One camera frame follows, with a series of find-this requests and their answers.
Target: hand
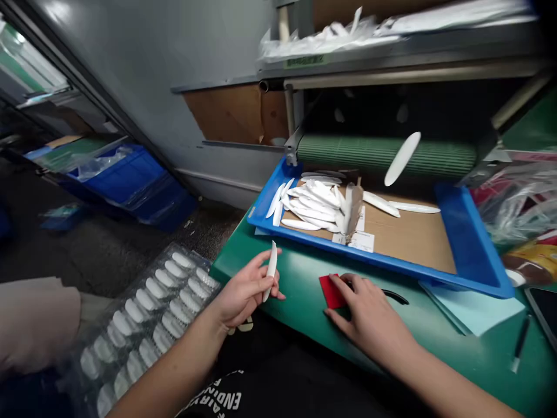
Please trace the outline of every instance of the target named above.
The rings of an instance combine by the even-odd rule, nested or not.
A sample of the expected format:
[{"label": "hand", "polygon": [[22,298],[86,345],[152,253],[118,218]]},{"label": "hand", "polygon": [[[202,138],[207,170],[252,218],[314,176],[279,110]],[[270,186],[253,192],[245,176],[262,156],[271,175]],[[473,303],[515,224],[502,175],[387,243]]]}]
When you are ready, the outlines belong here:
[{"label": "hand", "polygon": [[[277,248],[277,255],[283,251]],[[263,292],[271,287],[271,296],[286,299],[279,292],[279,271],[267,277],[267,266],[261,266],[271,257],[271,250],[264,251],[230,279],[225,288],[211,303],[210,309],[227,329],[242,325],[263,301]]]},{"label": "hand", "polygon": [[[332,309],[325,309],[325,314],[368,357],[388,367],[418,345],[383,291],[370,280],[350,273],[329,277],[346,299],[352,321]],[[354,291],[345,282],[352,282]]]}]

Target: green label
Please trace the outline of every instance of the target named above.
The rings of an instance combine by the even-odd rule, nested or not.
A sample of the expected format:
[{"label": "green label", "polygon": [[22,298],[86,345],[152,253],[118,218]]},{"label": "green label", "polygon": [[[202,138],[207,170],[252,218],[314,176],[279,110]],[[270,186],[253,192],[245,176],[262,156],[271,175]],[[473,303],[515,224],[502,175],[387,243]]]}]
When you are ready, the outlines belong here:
[{"label": "green label", "polygon": [[284,68],[300,68],[300,67],[313,67],[318,65],[327,64],[327,55],[310,55],[299,58],[290,58],[284,62]]}]

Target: green cylindrical roller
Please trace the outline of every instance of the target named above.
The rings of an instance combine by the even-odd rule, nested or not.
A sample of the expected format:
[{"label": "green cylindrical roller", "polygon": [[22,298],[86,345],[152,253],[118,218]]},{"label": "green cylindrical roller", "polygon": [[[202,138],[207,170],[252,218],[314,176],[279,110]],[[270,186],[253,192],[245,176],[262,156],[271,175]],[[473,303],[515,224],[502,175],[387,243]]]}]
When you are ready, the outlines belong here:
[{"label": "green cylindrical roller", "polygon": [[[377,170],[389,168],[404,139],[369,136],[304,135],[298,159],[316,164]],[[463,177],[476,163],[474,145],[422,139],[405,174]]]}]

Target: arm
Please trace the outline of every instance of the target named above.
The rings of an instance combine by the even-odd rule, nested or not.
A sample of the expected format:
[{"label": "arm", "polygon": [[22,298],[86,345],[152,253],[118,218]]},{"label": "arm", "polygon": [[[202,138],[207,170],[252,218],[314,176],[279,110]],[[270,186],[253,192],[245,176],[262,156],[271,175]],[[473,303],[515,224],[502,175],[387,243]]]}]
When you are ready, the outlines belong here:
[{"label": "arm", "polygon": [[[331,309],[325,314],[368,357],[412,388],[439,416],[521,416],[422,348],[383,291],[370,280],[353,274],[330,277],[345,297],[352,321]],[[344,280],[352,282],[354,291]]]},{"label": "arm", "polygon": [[228,331],[241,325],[263,292],[279,292],[279,272],[266,277],[270,250],[257,255],[234,276],[213,302],[188,327],[180,340],[118,401],[108,418],[174,417],[201,388]]}]

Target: smartphone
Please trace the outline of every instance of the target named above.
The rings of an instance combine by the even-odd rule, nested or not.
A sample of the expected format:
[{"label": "smartphone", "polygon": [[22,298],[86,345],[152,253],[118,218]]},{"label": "smartphone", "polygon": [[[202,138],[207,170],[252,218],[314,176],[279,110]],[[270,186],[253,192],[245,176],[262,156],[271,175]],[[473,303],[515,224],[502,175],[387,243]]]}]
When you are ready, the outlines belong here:
[{"label": "smartphone", "polygon": [[524,293],[551,347],[557,353],[557,292],[529,287]]}]

